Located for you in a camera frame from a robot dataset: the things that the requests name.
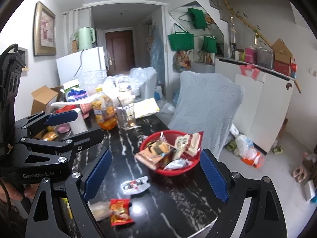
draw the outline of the red basket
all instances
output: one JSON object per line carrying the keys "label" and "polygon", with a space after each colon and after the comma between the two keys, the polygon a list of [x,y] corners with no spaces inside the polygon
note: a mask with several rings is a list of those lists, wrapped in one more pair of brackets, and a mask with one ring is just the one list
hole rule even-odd
{"label": "red basket", "polygon": [[[164,136],[166,137],[167,141],[169,144],[174,145],[175,144],[175,140],[176,137],[179,136],[184,136],[187,133],[185,132],[181,132],[181,131],[174,131],[174,130],[167,130],[167,131],[163,131]],[[159,139],[161,135],[161,132],[156,132],[153,133],[151,136],[148,136],[143,143],[141,144],[140,147],[140,151],[142,151],[143,149],[146,148],[146,145],[152,141],[156,141]],[[178,169],[178,170],[162,170],[162,169],[156,169],[155,172],[157,172],[158,174],[161,174],[163,176],[178,176],[181,175],[189,170],[191,170],[192,168],[195,167],[195,165],[198,164],[199,162],[199,154],[200,151],[197,153],[196,156],[194,156],[193,158],[191,158],[191,161],[193,162],[190,166],[187,166],[185,168],[182,169]]]}

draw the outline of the wall socket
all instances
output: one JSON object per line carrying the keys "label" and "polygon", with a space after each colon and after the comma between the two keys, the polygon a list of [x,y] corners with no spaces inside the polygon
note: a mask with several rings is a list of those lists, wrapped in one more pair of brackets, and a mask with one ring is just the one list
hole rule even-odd
{"label": "wall socket", "polygon": [[309,68],[309,73],[317,77],[317,71],[313,70],[312,68]]}

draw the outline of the doorway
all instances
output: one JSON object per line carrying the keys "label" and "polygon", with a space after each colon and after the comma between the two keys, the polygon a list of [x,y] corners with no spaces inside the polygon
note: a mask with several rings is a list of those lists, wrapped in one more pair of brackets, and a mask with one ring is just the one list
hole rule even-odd
{"label": "doorway", "polygon": [[132,30],[106,35],[109,75],[127,74],[135,67]]}

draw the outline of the black marble table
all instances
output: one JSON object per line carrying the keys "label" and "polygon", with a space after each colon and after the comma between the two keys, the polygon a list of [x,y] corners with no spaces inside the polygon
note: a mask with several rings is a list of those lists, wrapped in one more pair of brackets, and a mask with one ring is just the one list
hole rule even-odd
{"label": "black marble table", "polygon": [[[140,127],[128,131],[118,127],[105,131],[100,144],[79,152],[74,161],[73,172],[82,171],[104,148],[112,151],[112,165],[90,204],[114,198],[130,198],[130,216],[134,223],[112,227],[110,218],[106,218],[99,222],[105,236],[186,238],[194,237],[212,226],[223,203],[215,197],[200,164],[174,177],[151,171],[136,161],[134,155],[139,152],[145,138],[168,128],[155,115],[137,119],[137,125]],[[142,176],[149,177],[151,187],[138,195],[123,195],[120,184]]]}

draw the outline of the white cabinet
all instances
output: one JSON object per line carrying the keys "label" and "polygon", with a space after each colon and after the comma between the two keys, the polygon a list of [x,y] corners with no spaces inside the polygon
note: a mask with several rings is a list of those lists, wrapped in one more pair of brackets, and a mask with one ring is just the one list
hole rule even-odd
{"label": "white cabinet", "polygon": [[216,59],[215,72],[245,89],[243,101],[233,123],[256,145],[269,152],[283,124],[294,87],[292,78],[278,77],[261,71],[256,80],[241,74],[237,64]]}

